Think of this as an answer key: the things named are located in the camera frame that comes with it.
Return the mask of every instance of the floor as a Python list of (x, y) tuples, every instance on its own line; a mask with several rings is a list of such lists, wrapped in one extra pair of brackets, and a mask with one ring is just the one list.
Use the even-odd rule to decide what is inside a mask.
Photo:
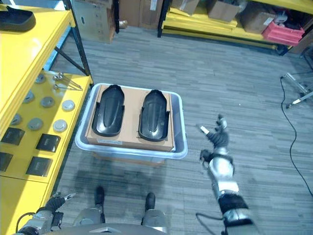
[[(74, 143), (59, 177), (57, 189), (78, 193), (62, 209), (63, 226), (70, 226), (80, 210), (93, 205), (93, 190), (106, 190), (107, 222), (140, 223), (144, 199), (156, 194), (156, 208), (166, 213), (173, 235), (204, 235), (196, 212), (219, 216), (211, 182), (198, 161), (211, 144), (196, 129), (213, 129), (217, 114), (227, 117), (229, 150), (235, 179), (265, 234), (312, 234), (313, 200), (291, 164), (289, 147), (294, 133), (280, 109), (280, 76), (310, 68), (296, 55), (235, 44), (173, 36), (156, 37), (154, 30), (128, 27), (111, 45), (83, 41), (95, 83), (160, 89), (180, 94), (188, 141), (188, 155), (159, 167), (104, 161)], [(79, 60), (69, 37), (64, 51)], [(79, 73), (63, 58), (54, 70)], [(298, 93), (284, 82), (287, 101)], [(301, 103), (288, 109), (298, 140), (292, 155), (313, 189), (313, 106)], [(216, 233), (221, 222), (207, 220)]]

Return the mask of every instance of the yellow shelf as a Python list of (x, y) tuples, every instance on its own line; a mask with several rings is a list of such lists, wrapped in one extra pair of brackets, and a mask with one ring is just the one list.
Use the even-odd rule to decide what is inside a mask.
[(313, 14), (312, 0), (253, 0), (253, 1), (258, 1), (270, 5), (281, 6), (287, 9)]
[(165, 28), (163, 30), (163, 33), (177, 34), (177, 35), (189, 36), (189, 37), (207, 38), (207, 39), (220, 40), (220, 41), (225, 41), (225, 42), (242, 43), (242, 44), (251, 45), (251, 46), (255, 46), (255, 47), (264, 47), (264, 48), (269, 48), (269, 49), (276, 49), (276, 45), (272, 45), (272, 44), (266, 44), (266, 43), (254, 42), (254, 41), (247, 41), (247, 40), (243, 40), (243, 39), (240, 39), (240, 38), (229, 38), (229, 37), (213, 35), (213, 34), (188, 32), (188, 31), (167, 29), (167, 28)]
[[(7, 178), (15, 179), (11, 184), (14, 185), (14, 190), (10, 193), (2, 194), (2, 192), (9, 190), (8, 188), (1, 188), (1, 204), (9, 204), (1, 209), (2, 214), (6, 215), (1, 217), (1, 231), (5, 231), (6, 228), (8, 228), (4, 234), (12, 234), (17, 222), (16, 218), (25, 212), (36, 211), (38, 207), (43, 206), (50, 197), (91, 81), (90, 76), (65, 74), (66, 77), (78, 83), (83, 90), (72, 91), (60, 89), (56, 91), (52, 88), (54, 84), (52, 77), (55, 72), (42, 71), (42, 74), (45, 76), (46, 81), (42, 84), (35, 83), (31, 87), (35, 99), (30, 103), (22, 104), (17, 111), (17, 113), (22, 116), (22, 122), (19, 125), (10, 126), (25, 131), (20, 144), (0, 143), (1, 152), (13, 155), (6, 171), (0, 172), (0, 184), (3, 186), (3, 184), (8, 182)], [(44, 108), (40, 105), (41, 99), (45, 96), (53, 97), (55, 103), (52, 107)], [(75, 103), (75, 109), (70, 112), (65, 112), (62, 110), (61, 104), (68, 99), (71, 99)], [(33, 118), (40, 118), (44, 123), (43, 127), (38, 131), (31, 131), (27, 128), (27, 123)], [(53, 130), (53, 123), (58, 119), (63, 119), (67, 122), (66, 131), (58, 133)], [(61, 137), (56, 152), (53, 153), (36, 149), (42, 134), (51, 134)], [(26, 175), (26, 171), (33, 156), (52, 160), (46, 177)], [(11, 194), (16, 196), (15, 201), (11, 200)], [(38, 199), (30, 199), (29, 194), (35, 194)]]
[(71, 11), (15, 6), (32, 11), (36, 25), (27, 32), (0, 31), (0, 139), (66, 28)]
[(209, 18), (203, 3), (197, 6), (192, 16), (171, 7), (163, 21), (162, 29), (164, 33), (169, 34), (276, 48), (275, 43), (266, 41), (261, 34), (246, 32), (237, 19), (223, 22)]
[[(19, 217), (27, 212), (36, 212), (42, 205), (46, 183), (20, 180), (0, 176), (1, 189), (1, 235), (15, 233)], [(25, 216), (19, 224), (21, 228), (31, 216)]]
[(218, 35), (224, 35), (224, 36), (235, 37), (235, 38), (245, 38), (245, 39), (250, 39), (250, 40), (255, 40), (255, 41), (266, 42), (266, 40), (263, 39), (263, 36), (261, 34), (246, 32), (241, 27), (239, 22), (236, 28), (228, 29), (228, 28), (214, 27), (214, 26), (208, 26), (208, 25), (198, 26), (197, 24), (184, 23), (182, 21), (175, 21), (169, 18), (163, 22), (163, 28), (173, 28), (176, 30), (193, 31), (193, 32), (198, 32), (198, 33), (211, 33), (211, 34), (218, 34)]

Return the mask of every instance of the robotic arm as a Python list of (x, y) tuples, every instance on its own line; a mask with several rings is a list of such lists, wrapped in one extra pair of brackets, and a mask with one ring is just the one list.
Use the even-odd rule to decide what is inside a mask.
[(33, 215), (32, 219), (28, 220), (28, 222), (17, 231), (16, 235), (40, 235), (50, 232), (53, 221), (56, 219), (56, 216), (60, 214), (59, 212), (56, 212), (56, 210), (74, 195), (75, 193), (69, 194), (65, 197), (60, 197), (60, 193), (53, 195), (47, 201), (46, 205), (39, 208)]
[(261, 234), (251, 218), (250, 210), (239, 187), (234, 180), (233, 159), (228, 154), (229, 136), (226, 131), (226, 119), (219, 115), (216, 133), (204, 126), (199, 129), (214, 145), (213, 152), (204, 149), (200, 153), (202, 164), (208, 164), (207, 172), (212, 181), (212, 188), (223, 214), (226, 235), (258, 235)]

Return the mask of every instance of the plastic storage bin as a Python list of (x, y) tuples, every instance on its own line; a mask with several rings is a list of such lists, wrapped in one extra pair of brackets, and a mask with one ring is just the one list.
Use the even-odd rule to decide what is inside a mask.
[(271, 22), (262, 33), (266, 40), (288, 46), (298, 45), (299, 41), (302, 39), (302, 34), (304, 34), (303, 28), (300, 28), (299, 30), (286, 28), (279, 26), (274, 22)]
[(75, 136), (76, 145), (83, 150), (92, 151), (98, 156), (120, 158), (120, 159), (131, 159), (138, 161), (148, 161), (152, 163), (159, 163), (165, 159), (181, 159), (187, 155), (188, 147), (186, 140), (185, 123), (182, 111), (182, 101), (181, 97), (174, 92), (166, 92), (171, 94), (172, 99), (172, 112), (173, 112), (173, 122), (174, 122), (174, 140), (175, 140), (175, 150), (174, 152), (161, 152), (143, 149), (133, 149), (133, 148), (120, 148), (104, 145), (89, 144), (86, 137), (86, 129), (88, 126), (88, 120), (90, 119), (92, 112), (92, 105), (96, 100), (96, 94), (101, 85), (110, 85), (106, 83), (96, 84), (90, 93), (88, 103), (84, 110), (84, 114)]

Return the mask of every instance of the red plastic crate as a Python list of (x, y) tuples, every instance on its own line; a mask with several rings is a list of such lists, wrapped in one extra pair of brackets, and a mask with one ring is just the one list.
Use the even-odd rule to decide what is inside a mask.
[(266, 40), (281, 43), (289, 46), (298, 45), (304, 33), (303, 28), (300, 30), (282, 27), (271, 22), (263, 31), (262, 35)]

